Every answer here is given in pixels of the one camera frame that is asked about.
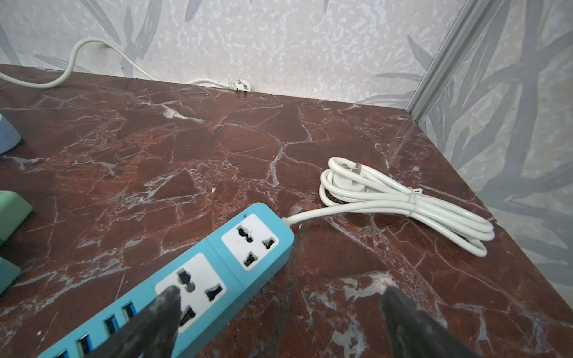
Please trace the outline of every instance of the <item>power strip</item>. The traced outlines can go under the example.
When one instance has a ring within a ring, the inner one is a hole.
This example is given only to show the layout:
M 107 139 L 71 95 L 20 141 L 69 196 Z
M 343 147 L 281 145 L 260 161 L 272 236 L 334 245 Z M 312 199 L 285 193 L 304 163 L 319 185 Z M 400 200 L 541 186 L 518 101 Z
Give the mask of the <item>power strip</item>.
M 39 358 L 81 358 L 165 288 L 180 290 L 182 316 L 172 357 L 193 357 L 285 265 L 295 236 L 256 203 L 52 345 Z

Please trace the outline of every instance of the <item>red marble surface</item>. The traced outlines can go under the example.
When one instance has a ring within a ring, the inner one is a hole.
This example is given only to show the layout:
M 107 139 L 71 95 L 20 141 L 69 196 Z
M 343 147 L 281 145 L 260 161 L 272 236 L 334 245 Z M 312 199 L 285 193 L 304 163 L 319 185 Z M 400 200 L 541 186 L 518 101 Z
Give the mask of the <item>red marble surface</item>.
M 23 137 L 0 188 L 34 207 L 0 248 L 23 268 L 0 297 L 2 357 L 39 354 L 251 203 L 323 206 L 330 156 L 491 217 L 400 109 L 74 74 L 0 83 L 0 112 Z M 573 356 L 573 312 L 497 224 L 485 258 L 396 215 L 293 229 L 290 262 L 201 356 L 391 357 L 388 284 L 485 357 Z

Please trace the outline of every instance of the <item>white cable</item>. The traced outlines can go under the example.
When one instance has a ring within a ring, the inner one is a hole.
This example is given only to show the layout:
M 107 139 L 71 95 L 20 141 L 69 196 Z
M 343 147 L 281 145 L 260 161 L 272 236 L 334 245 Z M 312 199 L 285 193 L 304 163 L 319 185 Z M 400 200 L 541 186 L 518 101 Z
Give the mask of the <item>white cable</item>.
M 130 59 L 125 52 L 123 52 L 121 50 L 121 48 L 119 48 L 116 44 L 114 44 L 111 41 L 107 41 L 103 38 L 99 38 L 99 37 L 87 37 L 84 38 L 82 40 L 79 40 L 74 47 L 72 48 L 72 53 L 70 54 L 70 60 L 68 63 L 68 67 L 65 69 L 64 73 L 62 73 L 62 75 L 60 77 L 58 77 L 57 79 L 53 80 L 52 82 L 48 82 L 48 83 L 33 83 L 33 82 L 26 82 L 26 81 L 22 81 L 19 80 L 17 78 L 14 77 L 10 77 L 2 72 L 0 72 L 0 78 L 11 82 L 13 84 L 16 85 L 20 85 L 20 86 L 25 86 L 25 87 L 32 87 L 32 88 L 52 88 L 58 85 L 61 85 L 65 80 L 68 79 L 68 77 L 72 74 L 72 70 L 74 67 L 74 64 L 76 63 L 76 57 L 77 57 L 77 53 L 78 51 L 81 49 L 82 46 L 84 46 L 85 44 L 88 44 L 90 42 L 101 42 L 104 45 L 107 45 L 109 47 L 111 47 L 113 50 L 115 50 L 115 52 L 119 53 L 123 58 L 125 58 L 127 60 L 127 62 L 129 62 L 133 67 L 135 67 L 139 72 L 141 72 L 144 76 L 146 76 L 147 78 L 149 78 L 150 80 L 153 81 L 159 81 L 156 77 L 154 77 L 153 75 L 151 75 L 150 73 L 148 73 L 146 70 L 144 70 L 143 68 L 141 68 L 138 64 L 135 63 L 135 61 L 133 61 L 132 59 Z M 242 84 L 242 82 L 245 82 L 248 84 L 247 81 L 245 80 L 237 80 L 237 82 L 235 83 L 240 83 Z M 223 85 L 221 82 L 219 81 L 213 81 L 213 80 L 209 80 L 208 78 L 201 78 L 199 80 L 194 80 L 194 81 L 189 81 L 186 84 L 199 84 L 199 83 L 211 83 L 214 85 L 218 85 L 221 86 L 221 88 L 227 88 L 227 89 L 239 89 L 242 91 L 250 91 L 250 84 L 248 85 L 248 89 L 245 90 L 243 89 L 241 86 L 235 86 L 233 83 L 229 83 L 226 85 Z
M 287 225 L 339 213 L 402 214 L 416 219 L 470 253 L 483 257 L 488 251 L 482 241 L 494 238 L 493 225 L 486 219 L 447 201 L 407 188 L 381 172 L 348 159 L 332 157 L 330 169 L 320 175 L 319 195 L 325 208 L 283 218 Z M 338 204 L 326 195 L 326 190 Z

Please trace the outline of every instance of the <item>wallpaper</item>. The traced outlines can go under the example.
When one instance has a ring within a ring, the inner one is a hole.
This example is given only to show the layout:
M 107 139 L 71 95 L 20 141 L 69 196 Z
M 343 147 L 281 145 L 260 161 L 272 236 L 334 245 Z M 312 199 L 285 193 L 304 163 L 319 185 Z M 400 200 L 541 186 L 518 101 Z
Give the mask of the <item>wallpaper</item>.
M 72 46 L 95 36 L 164 81 L 244 78 L 258 92 L 404 108 L 433 59 L 420 65 L 412 46 L 436 53 L 464 3 L 4 1 L 0 62 L 62 69 Z M 103 45 L 86 45 L 76 63 L 80 72 L 143 78 Z
M 573 2 L 506 1 L 422 123 L 573 306 Z

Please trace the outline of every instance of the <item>light blue cup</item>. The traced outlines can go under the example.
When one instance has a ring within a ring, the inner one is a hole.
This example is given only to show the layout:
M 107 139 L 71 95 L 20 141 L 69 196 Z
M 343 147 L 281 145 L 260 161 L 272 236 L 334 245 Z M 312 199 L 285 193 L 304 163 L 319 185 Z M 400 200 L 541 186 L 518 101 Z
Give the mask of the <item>light blue cup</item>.
M 22 139 L 16 129 L 4 116 L 0 115 L 0 155 L 14 148 Z

